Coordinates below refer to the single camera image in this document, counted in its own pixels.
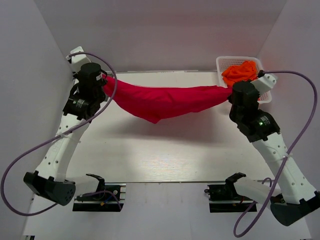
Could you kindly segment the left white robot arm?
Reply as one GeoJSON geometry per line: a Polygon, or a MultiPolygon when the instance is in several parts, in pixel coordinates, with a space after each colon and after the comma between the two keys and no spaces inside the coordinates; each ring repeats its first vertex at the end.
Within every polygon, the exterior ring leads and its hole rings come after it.
{"type": "Polygon", "coordinates": [[[78,46],[70,51],[74,85],[62,110],[56,136],[41,163],[34,172],[27,172],[24,183],[37,195],[61,206],[75,196],[76,183],[66,178],[67,168],[91,118],[107,100],[103,86],[103,71],[98,63],[91,62],[84,49],[78,46]]]}

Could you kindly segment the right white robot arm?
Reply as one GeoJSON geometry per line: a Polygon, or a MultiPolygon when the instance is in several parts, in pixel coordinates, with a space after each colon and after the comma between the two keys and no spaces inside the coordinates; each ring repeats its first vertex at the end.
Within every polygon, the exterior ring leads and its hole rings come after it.
{"type": "Polygon", "coordinates": [[[280,127],[271,114],[259,108],[258,99],[271,90],[277,79],[265,74],[254,81],[240,81],[232,86],[230,119],[260,153],[274,174],[274,184],[268,187],[235,173],[225,181],[226,195],[236,200],[245,196],[257,203],[267,201],[269,208],[282,225],[288,227],[319,209],[320,193],[313,187],[290,156],[280,127]]]}

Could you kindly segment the red t shirt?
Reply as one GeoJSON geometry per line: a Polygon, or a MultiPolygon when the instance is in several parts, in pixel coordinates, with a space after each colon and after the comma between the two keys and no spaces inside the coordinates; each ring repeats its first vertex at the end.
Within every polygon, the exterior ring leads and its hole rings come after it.
{"type": "Polygon", "coordinates": [[[228,100],[230,87],[144,87],[132,85],[114,77],[103,75],[107,81],[103,90],[126,112],[153,124],[160,120],[174,118],[189,113],[198,113],[228,100]]]}

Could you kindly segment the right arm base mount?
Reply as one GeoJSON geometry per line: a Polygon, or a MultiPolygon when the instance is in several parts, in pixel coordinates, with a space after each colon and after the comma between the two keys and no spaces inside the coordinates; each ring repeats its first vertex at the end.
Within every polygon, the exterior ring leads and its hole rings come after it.
{"type": "Polygon", "coordinates": [[[204,190],[208,197],[210,213],[243,213],[253,200],[233,194],[225,184],[210,184],[204,190]]]}

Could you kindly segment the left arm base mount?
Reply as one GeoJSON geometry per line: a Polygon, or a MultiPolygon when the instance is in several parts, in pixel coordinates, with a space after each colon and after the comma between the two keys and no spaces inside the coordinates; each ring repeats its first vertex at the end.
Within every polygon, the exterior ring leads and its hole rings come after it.
{"type": "Polygon", "coordinates": [[[126,199],[125,183],[105,182],[96,174],[86,174],[76,181],[73,212],[119,213],[126,199]]]}

